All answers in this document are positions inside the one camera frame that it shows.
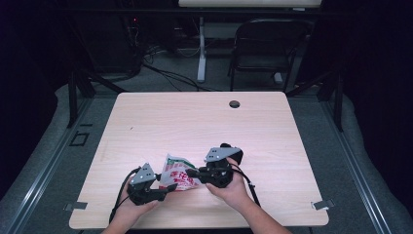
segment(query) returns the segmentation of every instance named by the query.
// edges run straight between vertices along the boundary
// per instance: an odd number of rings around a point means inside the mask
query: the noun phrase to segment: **desk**
[[[240,103],[232,108],[231,100]],[[167,154],[204,166],[211,147],[222,142],[244,152],[241,167],[261,206],[286,226],[320,226],[326,211],[284,93],[124,93],[115,102],[70,227],[104,228],[125,176],[149,162],[160,173]],[[243,217],[202,184],[172,192],[134,228],[248,227]]]
[[[179,0],[179,7],[187,8],[319,8],[321,0]],[[207,57],[205,51],[204,18],[200,18],[200,62],[197,81],[206,77]]]

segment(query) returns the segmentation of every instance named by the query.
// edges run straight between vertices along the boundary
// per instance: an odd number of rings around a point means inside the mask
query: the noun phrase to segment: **crumpled plastic bag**
[[[174,157],[168,154],[164,168],[162,169],[159,188],[166,188],[174,183],[178,184],[176,191],[196,188],[201,182],[199,179],[189,177],[186,174],[185,170],[189,168],[196,169],[195,166],[185,158]]]

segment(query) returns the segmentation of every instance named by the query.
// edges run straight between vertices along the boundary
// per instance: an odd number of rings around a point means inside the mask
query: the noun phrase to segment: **chair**
[[[228,76],[231,91],[236,71],[286,73],[285,92],[297,47],[311,34],[313,24],[298,19],[253,19],[243,23],[235,35]]]

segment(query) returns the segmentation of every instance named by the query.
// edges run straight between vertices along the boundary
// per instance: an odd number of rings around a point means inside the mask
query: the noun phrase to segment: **white table leg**
[[[200,63],[198,64],[198,82],[206,80],[206,44],[204,35],[204,18],[200,18]]]

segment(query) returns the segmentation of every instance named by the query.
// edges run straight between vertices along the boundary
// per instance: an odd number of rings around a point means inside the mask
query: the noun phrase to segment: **round hole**
[[[230,106],[233,107],[233,108],[238,108],[238,107],[240,107],[240,102],[237,101],[237,100],[231,100],[230,101]]]

